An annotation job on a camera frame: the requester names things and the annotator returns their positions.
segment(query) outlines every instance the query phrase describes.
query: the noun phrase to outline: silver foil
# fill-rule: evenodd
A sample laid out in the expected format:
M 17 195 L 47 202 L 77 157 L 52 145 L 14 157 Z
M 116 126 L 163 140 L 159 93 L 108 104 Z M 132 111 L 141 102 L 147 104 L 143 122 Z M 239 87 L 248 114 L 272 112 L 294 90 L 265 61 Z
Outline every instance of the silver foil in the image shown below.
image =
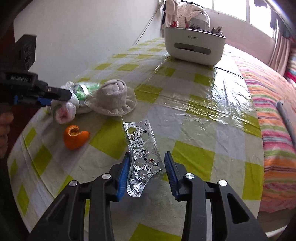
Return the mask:
M 130 196 L 141 196 L 149 179 L 164 173 L 165 166 L 161 160 L 150 122 L 124 122 L 124 130 L 128 139 L 129 151 L 133 153 L 129 172 L 127 191 Z

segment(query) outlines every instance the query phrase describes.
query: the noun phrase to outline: checkered tablecloth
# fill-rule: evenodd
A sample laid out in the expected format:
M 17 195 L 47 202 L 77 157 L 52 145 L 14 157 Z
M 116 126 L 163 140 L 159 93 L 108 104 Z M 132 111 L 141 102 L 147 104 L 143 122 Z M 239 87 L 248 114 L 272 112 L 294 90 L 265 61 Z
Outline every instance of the checkered tablecloth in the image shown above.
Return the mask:
M 261 133 L 247 86 L 227 51 L 210 69 L 169 57 L 159 38 L 95 64 L 75 81 L 114 78 L 133 88 L 138 100 L 124 121 L 148 118 L 162 158 L 170 151 L 203 180 L 227 180 L 257 216 L 263 186 Z M 74 151 L 63 143 L 67 126 L 40 109 L 8 158 L 16 204 L 29 231 L 69 181 L 93 181 L 120 163 L 127 149 L 120 118 L 91 112 L 77 115 L 71 124 L 90 132 L 89 142 Z M 152 179 L 141 197 L 126 194 L 120 203 L 111 203 L 115 240 L 180 240 L 185 206 L 175 201 L 167 178 Z

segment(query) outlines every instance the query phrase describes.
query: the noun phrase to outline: curtain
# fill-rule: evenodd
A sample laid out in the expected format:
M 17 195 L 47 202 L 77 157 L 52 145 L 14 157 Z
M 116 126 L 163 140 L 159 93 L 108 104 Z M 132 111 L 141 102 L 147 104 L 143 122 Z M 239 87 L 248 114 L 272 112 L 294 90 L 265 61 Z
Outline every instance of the curtain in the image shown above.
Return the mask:
M 272 52 L 268 66 L 284 76 L 289 58 L 291 42 L 284 38 L 281 31 L 277 31 L 276 44 Z

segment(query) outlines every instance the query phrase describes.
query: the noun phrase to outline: bed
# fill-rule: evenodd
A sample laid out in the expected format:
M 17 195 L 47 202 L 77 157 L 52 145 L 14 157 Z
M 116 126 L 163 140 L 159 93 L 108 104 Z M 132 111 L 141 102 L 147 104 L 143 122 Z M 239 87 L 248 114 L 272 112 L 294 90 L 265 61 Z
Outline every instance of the bed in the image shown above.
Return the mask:
M 259 119 L 264 149 L 264 185 L 260 211 L 296 206 L 296 153 L 276 102 L 288 101 L 296 110 L 296 90 L 276 71 L 255 57 L 227 48 L 245 79 Z

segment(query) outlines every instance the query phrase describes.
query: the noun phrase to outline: clothes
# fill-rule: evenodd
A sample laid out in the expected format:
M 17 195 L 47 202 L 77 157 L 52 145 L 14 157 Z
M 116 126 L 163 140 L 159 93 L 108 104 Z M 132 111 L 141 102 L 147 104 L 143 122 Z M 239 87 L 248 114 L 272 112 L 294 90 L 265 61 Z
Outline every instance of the clothes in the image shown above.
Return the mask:
M 166 3 L 163 5 L 163 19 L 161 21 L 161 25 L 165 24 L 165 16 L 166 16 L 165 8 L 166 8 Z
M 194 4 L 194 5 L 196 5 L 196 6 L 202 7 L 202 6 L 200 6 L 199 4 L 197 4 L 197 3 L 195 3 L 195 2 L 188 2 L 188 1 L 184 1 L 184 0 L 182 0 L 181 2 L 190 3 L 190 4 Z
M 204 9 L 194 3 L 189 2 L 181 2 L 178 6 L 178 15 L 177 15 L 177 21 L 179 23 L 180 28 L 185 28 L 185 17 L 187 20 L 194 22 L 192 19 L 197 19 L 199 22 L 203 23 L 203 26 L 201 25 L 201 29 L 209 30 L 210 28 L 210 17 L 204 11 Z
M 254 4 L 256 7 L 266 7 L 267 3 L 264 0 L 254 0 Z
M 284 24 L 284 22 L 282 21 L 282 19 L 278 16 L 278 14 L 272 9 L 270 8 L 270 27 L 272 29 L 276 29 L 276 20 L 278 20 L 279 23 L 279 30 L 282 32 L 282 35 L 284 36 L 284 38 L 288 39 L 291 37 L 291 34 L 288 30 L 288 28 L 286 27 L 286 25 Z
M 169 27 L 173 24 L 173 21 L 177 20 L 178 3 L 175 0 L 165 1 L 165 27 Z

